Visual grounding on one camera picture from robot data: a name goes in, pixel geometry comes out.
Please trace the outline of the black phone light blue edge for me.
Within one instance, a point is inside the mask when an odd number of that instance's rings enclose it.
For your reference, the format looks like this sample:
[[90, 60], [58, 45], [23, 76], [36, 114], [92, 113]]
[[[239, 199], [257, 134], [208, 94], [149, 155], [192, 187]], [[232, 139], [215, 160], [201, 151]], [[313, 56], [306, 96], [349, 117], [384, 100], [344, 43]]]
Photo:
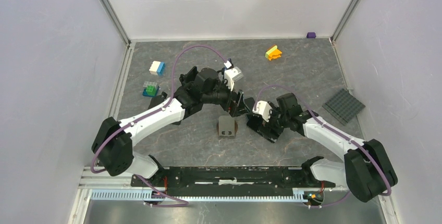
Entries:
[[198, 73], [197, 66], [193, 66], [186, 74], [181, 74], [179, 77], [181, 85], [184, 86], [187, 83], [194, 81]]

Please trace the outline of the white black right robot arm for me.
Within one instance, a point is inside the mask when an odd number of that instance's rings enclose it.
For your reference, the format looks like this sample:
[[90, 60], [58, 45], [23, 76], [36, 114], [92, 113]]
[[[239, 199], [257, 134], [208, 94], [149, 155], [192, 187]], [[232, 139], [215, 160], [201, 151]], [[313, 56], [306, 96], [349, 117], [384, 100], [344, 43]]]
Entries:
[[247, 126], [271, 143], [289, 129], [313, 140], [340, 161], [316, 156], [304, 162], [301, 180], [307, 186], [320, 181], [345, 186], [360, 201], [368, 202], [376, 196], [388, 196], [398, 177], [383, 144], [351, 136], [326, 122], [316, 112], [303, 110], [292, 93], [277, 98], [277, 104], [268, 101], [244, 100]]

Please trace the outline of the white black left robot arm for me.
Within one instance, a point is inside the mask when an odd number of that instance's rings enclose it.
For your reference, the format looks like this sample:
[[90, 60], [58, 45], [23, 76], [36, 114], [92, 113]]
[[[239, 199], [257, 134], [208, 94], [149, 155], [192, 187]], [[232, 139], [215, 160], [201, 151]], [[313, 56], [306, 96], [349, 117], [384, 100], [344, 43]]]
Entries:
[[124, 172], [140, 175], [151, 186], [163, 182], [164, 173], [150, 156], [133, 151], [141, 140], [170, 124], [199, 112], [203, 105], [220, 105], [232, 117], [248, 112], [243, 92], [235, 90], [235, 83], [243, 77], [238, 67], [219, 72], [211, 68], [198, 70], [193, 67], [181, 74], [181, 86], [168, 97], [162, 93], [152, 99], [155, 106], [120, 121], [108, 117], [101, 123], [91, 150], [94, 159], [102, 164], [101, 172], [117, 176]]

